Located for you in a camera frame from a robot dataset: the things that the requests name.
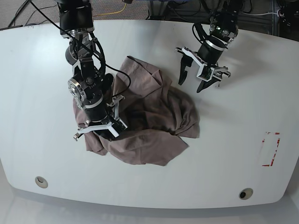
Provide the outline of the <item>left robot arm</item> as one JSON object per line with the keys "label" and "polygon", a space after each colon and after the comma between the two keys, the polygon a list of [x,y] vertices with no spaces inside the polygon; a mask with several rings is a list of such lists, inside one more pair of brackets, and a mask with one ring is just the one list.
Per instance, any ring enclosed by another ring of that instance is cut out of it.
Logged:
{"label": "left robot arm", "polygon": [[242,0],[226,0],[221,11],[215,8],[209,12],[210,29],[207,33],[201,22],[192,25],[192,33],[200,42],[198,51],[187,47],[176,48],[182,54],[178,84],[182,85],[187,78],[186,67],[195,62],[199,69],[196,77],[201,80],[197,93],[223,79],[223,75],[230,77],[228,67],[218,65],[222,53],[238,35],[238,15],[242,11]]}

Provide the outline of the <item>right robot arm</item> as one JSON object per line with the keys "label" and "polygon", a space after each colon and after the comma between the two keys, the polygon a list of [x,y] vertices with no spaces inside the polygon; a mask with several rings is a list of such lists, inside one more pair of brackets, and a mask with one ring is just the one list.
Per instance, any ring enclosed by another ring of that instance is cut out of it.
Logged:
{"label": "right robot arm", "polygon": [[114,77],[106,72],[103,48],[93,33],[91,3],[88,0],[59,0],[57,5],[60,34],[70,39],[65,57],[72,66],[73,76],[68,88],[77,108],[86,116],[85,127],[79,128],[74,138],[93,132],[113,140],[127,128],[119,116],[119,104],[124,96],[116,94],[111,102],[106,100]]}

